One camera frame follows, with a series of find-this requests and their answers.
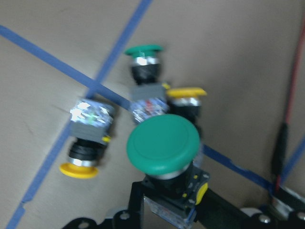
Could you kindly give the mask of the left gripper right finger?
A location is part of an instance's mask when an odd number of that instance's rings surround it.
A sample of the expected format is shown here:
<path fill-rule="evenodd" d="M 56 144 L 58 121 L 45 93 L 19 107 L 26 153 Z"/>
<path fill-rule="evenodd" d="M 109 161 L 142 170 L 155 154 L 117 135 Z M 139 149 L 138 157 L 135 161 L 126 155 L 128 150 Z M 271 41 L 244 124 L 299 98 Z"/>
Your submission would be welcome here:
<path fill-rule="evenodd" d="M 263 210 L 237 208 L 208 189 L 197 207 L 195 221 L 207 229 L 303 229 L 305 198 L 288 188 L 271 196 Z"/>

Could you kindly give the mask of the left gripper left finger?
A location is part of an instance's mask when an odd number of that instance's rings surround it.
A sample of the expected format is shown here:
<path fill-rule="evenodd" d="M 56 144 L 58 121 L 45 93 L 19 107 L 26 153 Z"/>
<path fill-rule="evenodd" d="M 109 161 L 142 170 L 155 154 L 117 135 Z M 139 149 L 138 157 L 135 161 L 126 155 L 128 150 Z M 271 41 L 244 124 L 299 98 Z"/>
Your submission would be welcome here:
<path fill-rule="evenodd" d="M 128 207 L 105 217 L 101 224 L 90 218 L 76 218 L 64 226 L 65 229 L 141 229 L 143 228 L 144 191 L 141 182 L 132 183 Z"/>

